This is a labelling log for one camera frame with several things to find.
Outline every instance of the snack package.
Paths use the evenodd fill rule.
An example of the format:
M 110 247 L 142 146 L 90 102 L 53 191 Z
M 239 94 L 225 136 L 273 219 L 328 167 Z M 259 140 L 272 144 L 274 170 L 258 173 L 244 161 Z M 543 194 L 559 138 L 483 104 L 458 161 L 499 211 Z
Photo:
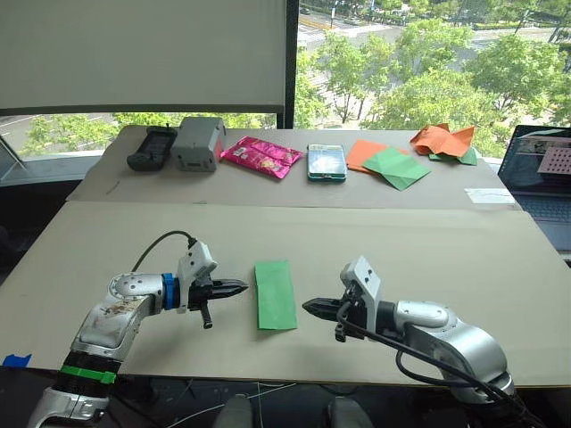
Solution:
M 221 159 L 277 178 L 285 177 L 302 156 L 303 152 L 252 136 L 245 136 L 220 154 Z

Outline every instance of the laptop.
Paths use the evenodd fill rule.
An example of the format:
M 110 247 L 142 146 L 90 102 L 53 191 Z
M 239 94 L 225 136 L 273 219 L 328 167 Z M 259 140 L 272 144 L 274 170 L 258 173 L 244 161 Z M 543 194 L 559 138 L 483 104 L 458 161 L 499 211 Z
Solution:
M 571 128 L 518 125 L 498 172 L 558 251 L 571 251 Z

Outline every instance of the keyboard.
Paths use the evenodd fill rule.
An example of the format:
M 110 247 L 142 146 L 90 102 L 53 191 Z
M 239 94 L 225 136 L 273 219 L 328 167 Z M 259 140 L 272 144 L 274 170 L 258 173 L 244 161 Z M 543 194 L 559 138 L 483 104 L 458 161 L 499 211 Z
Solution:
M 517 201 L 536 220 L 571 221 L 571 200 L 519 195 Z

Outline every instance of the blue ring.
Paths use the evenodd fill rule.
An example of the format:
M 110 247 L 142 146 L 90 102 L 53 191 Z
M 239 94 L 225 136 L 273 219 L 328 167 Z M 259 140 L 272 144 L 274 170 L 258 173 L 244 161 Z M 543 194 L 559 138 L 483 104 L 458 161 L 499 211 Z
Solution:
M 164 284 L 164 309 L 170 310 L 174 306 L 175 278 L 172 274 L 162 274 Z

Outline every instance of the orange paper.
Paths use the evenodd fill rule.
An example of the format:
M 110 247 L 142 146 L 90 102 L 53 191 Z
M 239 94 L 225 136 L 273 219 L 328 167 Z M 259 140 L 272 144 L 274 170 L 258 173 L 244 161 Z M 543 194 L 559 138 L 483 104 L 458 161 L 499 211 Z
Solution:
M 466 154 L 472 143 L 474 127 L 450 132 L 448 124 L 441 123 L 436 127 L 425 127 L 410 142 L 418 154 L 445 153 L 461 157 Z
M 382 152 L 388 147 L 386 144 L 373 143 L 372 141 L 357 140 L 355 145 L 347 155 L 347 167 L 355 171 L 367 172 L 368 174 L 376 174 L 363 167 L 363 163 L 371 156 Z M 399 150 L 402 154 L 409 154 L 406 150 Z

